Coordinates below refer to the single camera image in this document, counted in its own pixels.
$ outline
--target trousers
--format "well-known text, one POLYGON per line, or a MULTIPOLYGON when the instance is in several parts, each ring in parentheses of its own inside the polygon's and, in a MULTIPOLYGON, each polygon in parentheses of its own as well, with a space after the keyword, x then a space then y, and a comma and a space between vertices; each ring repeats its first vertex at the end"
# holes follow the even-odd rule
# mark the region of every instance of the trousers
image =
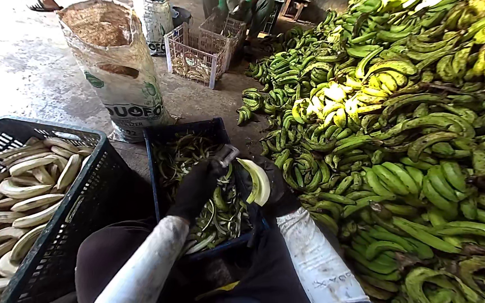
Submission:
MULTIPOLYGON (((154 228, 154 220, 124 221, 92 233, 80 245, 76 265, 79 303, 93 303, 154 228)), ((309 302, 277 226, 263 230, 253 248, 252 265, 230 291, 204 303, 309 302)))

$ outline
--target arm sleeve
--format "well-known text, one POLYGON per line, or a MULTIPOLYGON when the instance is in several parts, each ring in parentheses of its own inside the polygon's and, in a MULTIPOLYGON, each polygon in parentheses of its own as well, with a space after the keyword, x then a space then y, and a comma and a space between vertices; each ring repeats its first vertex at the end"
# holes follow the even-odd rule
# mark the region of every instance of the arm sleeve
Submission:
POLYGON ((188 224, 180 217, 160 220, 95 302, 156 302, 188 232, 188 224))
POLYGON ((299 208, 276 221, 310 302, 370 301, 307 210, 299 208))

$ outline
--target sawdust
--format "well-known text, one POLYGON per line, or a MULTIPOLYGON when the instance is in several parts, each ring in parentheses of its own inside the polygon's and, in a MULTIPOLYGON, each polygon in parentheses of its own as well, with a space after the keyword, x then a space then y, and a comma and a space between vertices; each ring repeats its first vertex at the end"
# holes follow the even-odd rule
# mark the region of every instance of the sawdust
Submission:
POLYGON ((99 46, 122 46, 130 42, 130 11, 113 2, 98 1, 84 9, 59 12, 63 22, 80 39, 99 46))

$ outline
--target white plastic crate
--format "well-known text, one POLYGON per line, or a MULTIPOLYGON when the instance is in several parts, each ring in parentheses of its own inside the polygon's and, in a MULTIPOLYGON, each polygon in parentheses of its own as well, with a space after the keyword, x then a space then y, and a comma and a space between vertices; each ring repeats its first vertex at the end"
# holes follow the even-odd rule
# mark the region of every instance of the white plastic crate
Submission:
POLYGON ((164 36, 168 71, 214 88, 227 70, 228 38, 183 23, 164 36))
POLYGON ((227 67, 230 66, 233 54, 243 45, 246 40, 246 23, 227 17, 225 20, 217 18, 216 14, 209 16, 199 28, 204 31, 213 32, 229 39, 229 56, 227 58, 227 67))

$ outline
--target concrete floor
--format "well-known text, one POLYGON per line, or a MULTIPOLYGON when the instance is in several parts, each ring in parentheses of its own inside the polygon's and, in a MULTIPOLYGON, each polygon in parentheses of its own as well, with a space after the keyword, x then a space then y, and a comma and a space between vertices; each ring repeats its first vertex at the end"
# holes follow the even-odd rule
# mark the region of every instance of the concrete floor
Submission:
MULTIPOLYGON (((26 5, 36 0, 0 1, 0 116, 16 115, 112 132, 108 112, 68 48, 54 13, 39 13, 26 5)), ((66 6, 72 0, 60 0, 66 6)), ((193 26, 204 21, 200 0, 172 0, 173 5, 192 13, 193 26)), ((293 23, 279 21, 281 30, 293 23)), ((156 72, 168 111, 183 119, 179 123, 222 117, 232 143, 242 152, 259 152, 265 127, 260 123, 237 126, 241 106, 240 92, 259 86, 242 75, 246 63, 233 66, 211 90, 197 83, 169 74, 164 57, 155 57, 156 72)), ((149 179, 147 152, 143 144, 112 141, 131 168, 149 179)))

